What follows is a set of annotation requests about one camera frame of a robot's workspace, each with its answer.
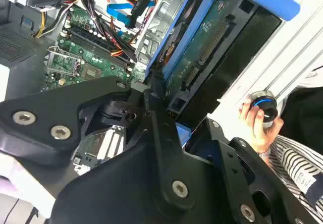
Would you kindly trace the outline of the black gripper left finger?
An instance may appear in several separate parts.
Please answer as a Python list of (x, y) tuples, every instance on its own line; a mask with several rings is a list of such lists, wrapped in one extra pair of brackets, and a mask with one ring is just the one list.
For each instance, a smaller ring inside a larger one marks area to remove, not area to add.
[(153, 148), (159, 174), (166, 157), (182, 151), (159, 90), (140, 92), (115, 76), (2, 102), (1, 151), (48, 168), (66, 166), (83, 138), (112, 125), (128, 128), (126, 151)]

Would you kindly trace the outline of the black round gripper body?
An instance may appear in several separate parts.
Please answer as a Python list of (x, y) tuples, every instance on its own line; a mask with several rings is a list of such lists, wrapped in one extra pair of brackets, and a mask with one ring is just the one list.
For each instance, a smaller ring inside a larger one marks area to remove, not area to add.
[(176, 149), (159, 174), (151, 146), (137, 145), (69, 183), (50, 223), (234, 223), (222, 175)]

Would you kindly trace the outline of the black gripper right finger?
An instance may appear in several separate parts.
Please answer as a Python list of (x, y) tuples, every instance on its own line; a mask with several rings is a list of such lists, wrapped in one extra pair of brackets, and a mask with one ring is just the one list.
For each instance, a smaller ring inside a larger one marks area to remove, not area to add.
[(191, 156), (203, 167), (193, 174), (195, 194), (213, 208), (216, 223), (316, 223), (246, 141), (228, 141), (210, 119), (191, 138)]

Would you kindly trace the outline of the person's bare hand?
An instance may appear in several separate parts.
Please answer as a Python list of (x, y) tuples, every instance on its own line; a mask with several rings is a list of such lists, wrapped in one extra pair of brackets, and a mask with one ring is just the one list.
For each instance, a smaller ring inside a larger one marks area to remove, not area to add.
[(238, 119), (246, 127), (249, 134), (248, 143), (257, 153), (265, 153), (268, 151), (284, 124), (283, 120), (277, 116), (273, 120), (272, 125), (264, 129), (264, 111), (259, 106), (251, 107), (250, 98), (246, 98), (239, 108)]

